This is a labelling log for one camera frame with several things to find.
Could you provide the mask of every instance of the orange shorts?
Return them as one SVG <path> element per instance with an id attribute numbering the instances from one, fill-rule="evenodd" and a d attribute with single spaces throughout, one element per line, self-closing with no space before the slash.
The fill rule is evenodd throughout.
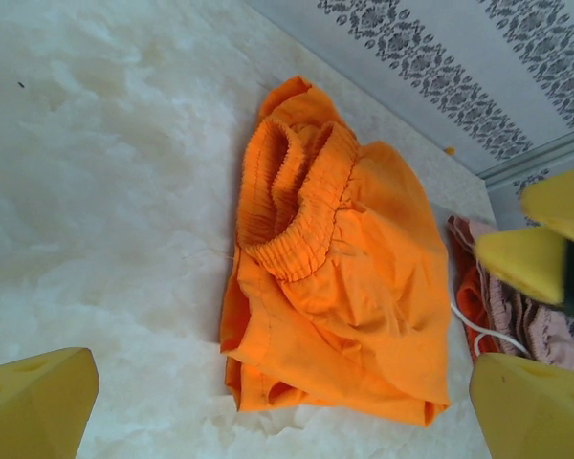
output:
<path id="1" fill-rule="evenodd" d="M 397 151 L 360 146 L 300 77 L 243 162 L 221 350 L 239 410 L 345 405 L 428 426 L 449 405 L 448 259 Z"/>

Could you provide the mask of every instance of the floor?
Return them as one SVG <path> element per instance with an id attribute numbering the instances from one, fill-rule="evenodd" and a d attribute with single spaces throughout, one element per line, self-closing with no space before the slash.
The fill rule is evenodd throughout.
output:
<path id="1" fill-rule="evenodd" d="M 0 2 L 0 363 L 92 349 L 79 458 L 488 457 L 451 330 L 453 407 L 420 429 L 343 408 L 237 414 L 218 319 L 255 110 L 304 74 L 430 198 L 484 184 L 241 1 Z"/>

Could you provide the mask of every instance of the elastic waistband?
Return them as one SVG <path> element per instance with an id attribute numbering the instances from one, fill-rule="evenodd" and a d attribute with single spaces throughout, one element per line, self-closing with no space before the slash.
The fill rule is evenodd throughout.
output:
<path id="1" fill-rule="evenodd" d="M 297 281 L 316 271 L 325 261 L 335 213 L 358 157 L 357 141 L 335 122 L 304 148 L 286 124 L 264 120 L 243 162 L 238 245 L 278 279 Z M 282 230 L 280 220 L 290 208 L 293 219 Z"/>

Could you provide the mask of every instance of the orange fabric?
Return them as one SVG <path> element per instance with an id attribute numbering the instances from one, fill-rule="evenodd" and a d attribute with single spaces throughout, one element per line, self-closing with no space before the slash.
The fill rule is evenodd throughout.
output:
<path id="1" fill-rule="evenodd" d="M 449 405 L 448 258 L 397 151 L 360 146 L 300 77 L 243 162 L 221 350 L 239 410 L 346 405 L 428 426 Z"/>
<path id="2" fill-rule="evenodd" d="M 449 238 L 453 247 L 454 264 L 459 277 L 459 287 L 455 294 L 457 308 L 463 315 L 479 327 L 493 329 L 489 321 L 489 314 L 482 299 L 482 289 L 480 287 L 480 274 L 476 266 L 475 257 L 466 251 L 457 241 L 456 237 L 449 233 Z M 464 324 L 466 331 L 466 341 L 472 361 L 476 361 L 475 339 L 479 333 L 468 325 Z M 487 335 L 478 344 L 481 354 L 485 352 L 499 352 L 493 337 Z"/>

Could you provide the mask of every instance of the orange cloth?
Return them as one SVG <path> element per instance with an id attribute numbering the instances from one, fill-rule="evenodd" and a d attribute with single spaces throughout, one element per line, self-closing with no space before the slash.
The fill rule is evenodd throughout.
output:
<path id="1" fill-rule="evenodd" d="M 243 162 L 221 350 L 239 410 L 346 405 L 428 426 L 449 405 L 448 257 L 397 151 L 360 146 L 300 77 Z"/>
<path id="2" fill-rule="evenodd" d="M 462 225 L 462 221 L 455 221 L 453 217 L 449 222 L 452 225 L 458 225 L 461 230 L 467 230 Z M 453 247 L 454 263 L 457 268 L 457 275 L 459 277 L 459 287 L 455 294 L 455 302 L 457 308 L 462 314 L 479 327 L 493 330 L 489 321 L 489 313 L 485 308 L 485 303 L 482 299 L 482 289 L 480 287 L 480 273 L 476 266 L 476 259 L 471 252 L 467 251 L 457 240 L 452 232 L 449 232 L 449 238 Z M 468 348 L 472 361 L 476 361 L 475 353 L 475 339 L 479 335 L 476 330 L 473 330 L 468 325 L 464 324 L 466 332 L 466 341 L 468 341 Z M 497 344 L 493 337 L 487 335 L 480 340 L 478 344 L 480 353 L 485 352 L 499 352 Z"/>

